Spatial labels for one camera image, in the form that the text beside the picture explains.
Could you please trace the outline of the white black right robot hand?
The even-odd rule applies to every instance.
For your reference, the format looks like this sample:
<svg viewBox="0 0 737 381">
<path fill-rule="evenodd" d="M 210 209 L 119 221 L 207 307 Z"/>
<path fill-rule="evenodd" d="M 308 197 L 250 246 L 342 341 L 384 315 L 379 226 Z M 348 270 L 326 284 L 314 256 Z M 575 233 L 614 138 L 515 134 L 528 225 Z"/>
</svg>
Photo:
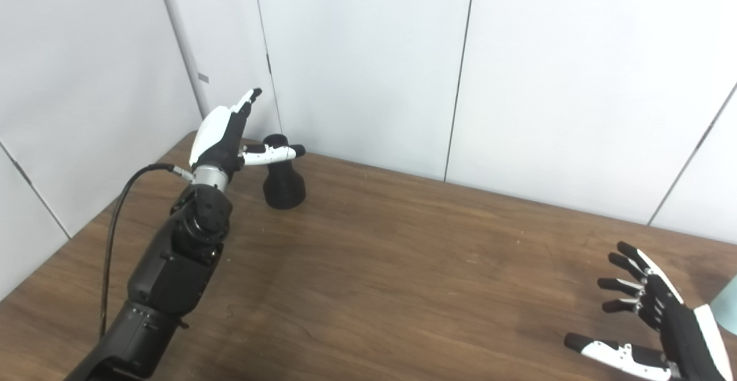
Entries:
<svg viewBox="0 0 737 381">
<path fill-rule="evenodd" d="M 690 308 L 662 269 L 639 248 L 624 241 L 608 255 L 611 264 L 627 271 L 632 281 L 600 278 L 598 286 L 622 292 L 622 299 L 604 302 L 603 312 L 637 315 L 660 337 L 661 350 L 620 344 L 569 332 L 569 350 L 645 380 L 732 380 L 720 329 L 706 303 Z"/>
</svg>

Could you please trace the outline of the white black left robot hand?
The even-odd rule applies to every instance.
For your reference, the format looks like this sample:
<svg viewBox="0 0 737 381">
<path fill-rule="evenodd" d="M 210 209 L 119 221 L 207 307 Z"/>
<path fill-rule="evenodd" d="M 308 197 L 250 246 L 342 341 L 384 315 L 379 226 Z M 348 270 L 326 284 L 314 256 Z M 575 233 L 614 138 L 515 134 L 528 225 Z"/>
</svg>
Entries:
<svg viewBox="0 0 737 381">
<path fill-rule="evenodd" d="M 202 121 L 189 157 L 195 186 L 210 186 L 224 192 L 234 173 L 245 166 L 271 165 L 306 154 L 300 144 L 241 145 L 252 105 L 260 95 L 261 89 L 253 88 L 236 105 L 216 106 Z"/>
</svg>

